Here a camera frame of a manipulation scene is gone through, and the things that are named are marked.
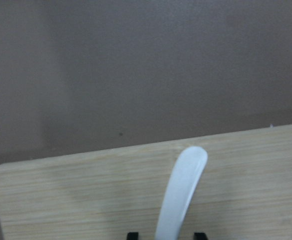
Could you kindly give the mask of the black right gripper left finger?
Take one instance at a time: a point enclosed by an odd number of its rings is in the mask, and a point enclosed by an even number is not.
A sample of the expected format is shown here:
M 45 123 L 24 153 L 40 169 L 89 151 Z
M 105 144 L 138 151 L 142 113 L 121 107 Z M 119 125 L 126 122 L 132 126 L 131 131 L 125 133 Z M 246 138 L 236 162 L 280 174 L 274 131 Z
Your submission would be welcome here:
M 126 240 L 139 240 L 139 232 L 129 232 L 126 236 Z

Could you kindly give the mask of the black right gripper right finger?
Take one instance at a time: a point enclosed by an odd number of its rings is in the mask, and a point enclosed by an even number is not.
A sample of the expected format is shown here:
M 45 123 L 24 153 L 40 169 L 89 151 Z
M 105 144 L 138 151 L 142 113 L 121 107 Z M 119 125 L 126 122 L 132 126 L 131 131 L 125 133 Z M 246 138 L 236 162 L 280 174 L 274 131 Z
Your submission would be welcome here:
M 207 240 L 207 235 L 204 232 L 195 232 L 194 240 Z

